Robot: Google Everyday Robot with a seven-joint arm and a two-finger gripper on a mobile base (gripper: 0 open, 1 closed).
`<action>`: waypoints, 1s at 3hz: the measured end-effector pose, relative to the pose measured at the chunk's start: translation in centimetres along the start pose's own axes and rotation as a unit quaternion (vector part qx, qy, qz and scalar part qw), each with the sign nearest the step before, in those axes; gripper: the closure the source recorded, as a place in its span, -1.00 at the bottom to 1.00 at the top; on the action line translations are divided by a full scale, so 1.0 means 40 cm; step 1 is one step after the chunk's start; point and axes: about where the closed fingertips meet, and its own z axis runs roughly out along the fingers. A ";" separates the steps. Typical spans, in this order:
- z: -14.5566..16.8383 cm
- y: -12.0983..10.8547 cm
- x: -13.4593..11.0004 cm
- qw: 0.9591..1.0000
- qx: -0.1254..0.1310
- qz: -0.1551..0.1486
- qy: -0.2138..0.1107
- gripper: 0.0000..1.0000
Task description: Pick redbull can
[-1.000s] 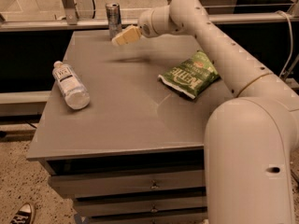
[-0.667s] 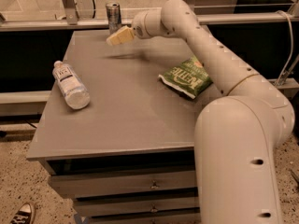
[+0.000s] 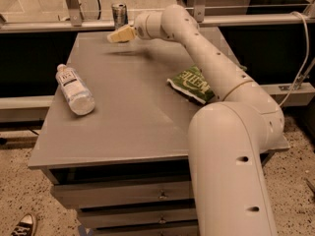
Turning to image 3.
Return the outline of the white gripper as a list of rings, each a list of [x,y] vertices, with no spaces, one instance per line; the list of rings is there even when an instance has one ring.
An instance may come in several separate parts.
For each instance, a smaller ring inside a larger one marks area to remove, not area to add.
[[[126,25],[107,36],[111,43],[127,42],[133,40],[136,35],[140,39],[155,39],[163,37],[161,28],[161,12],[146,12],[136,17],[134,28]]]

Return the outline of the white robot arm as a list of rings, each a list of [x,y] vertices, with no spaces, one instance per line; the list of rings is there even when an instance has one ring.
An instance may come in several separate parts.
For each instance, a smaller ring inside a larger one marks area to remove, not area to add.
[[[188,131],[200,236],[278,236],[260,155],[283,136],[282,109],[179,5],[143,13],[108,40],[136,37],[180,43],[217,98],[194,115]]]

